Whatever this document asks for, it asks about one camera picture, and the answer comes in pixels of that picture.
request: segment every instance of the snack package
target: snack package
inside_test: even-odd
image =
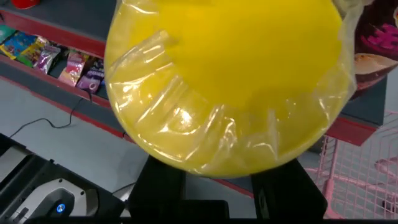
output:
[[[105,51],[110,104],[128,135],[170,166],[210,177],[275,168],[320,139],[355,92],[363,7],[119,1]]]
[[[58,79],[70,86],[76,86],[88,58],[87,54],[71,50],[68,56],[67,67],[62,71]]]
[[[9,58],[15,59],[22,53],[25,49],[27,49],[30,45],[32,45],[36,41],[36,36],[25,34],[23,32],[16,32],[14,36],[5,41],[0,49],[5,53]]]
[[[52,68],[53,61],[57,55],[61,52],[58,47],[45,45],[39,59],[34,63],[34,68],[40,70],[44,74],[48,74]]]
[[[104,61],[97,58],[93,66],[91,66],[88,72],[79,80],[77,87],[82,90],[88,90],[90,93],[96,93],[104,76]]]
[[[3,43],[8,37],[15,33],[15,29],[6,25],[0,25],[0,43]]]
[[[41,53],[43,51],[44,45],[47,43],[47,40],[43,37],[37,37],[34,44],[29,46],[26,50],[24,50],[18,57],[17,60],[22,62],[23,64],[33,68],[36,62],[39,60]]]
[[[355,35],[355,70],[359,96],[398,66],[398,0],[370,2]]]

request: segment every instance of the wire basket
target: wire basket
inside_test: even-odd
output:
[[[361,147],[326,137],[317,169],[306,169],[328,200],[325,218],[398,218],[398,113]]]

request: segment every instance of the colorful packaging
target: colorful packaging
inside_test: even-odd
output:
[[[44,74],[48,74],[50,69],[52,68],[53,61],[60,52],[61,50],[58,47],[47,44],[46,46],[44,46],[39,59],[36,61],[33,67],[40,70]]]
[[[15,29],[6,25],[0,25],[0,43],[5,41],[8,37],[15,33]]]
[[[67,67],[62,71],[58,79],[70,86],[76,86],[88,58],[87,54],[71,50]]]
[[[355,38],[358,96],[398,66],[398,0],[376,0],[366,6]]]
[[[46,39],[43,37],[38,37],[34,44],[29,46],[17,57],[17,60],[29,66],[30,68],[33,68],[36,62],[39,60],[46,43]]]
[[[96,93],[104,76],[104,60],[97,58],[90,70],[80,79],[77,87],[88,90],[90,93]]]
[[[15,59],[36,41],[36,36],[16,32],[13,37],[7,40],[0,49],[11,59]]]

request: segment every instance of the clear plastic bag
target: clear plastic bag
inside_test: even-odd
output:
[[[355,91],[363,3],[344,9],[319,0],[119,1],[105,53],[113,110],[140,147],[193,174],[282,165],[326,132]]]

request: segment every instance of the blue light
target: blue light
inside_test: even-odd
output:
[[[58,213],[62,213],[64,211],[64,209],[65,209],[65,205],[64,204],[59,204],[57,206],[57,212]]]

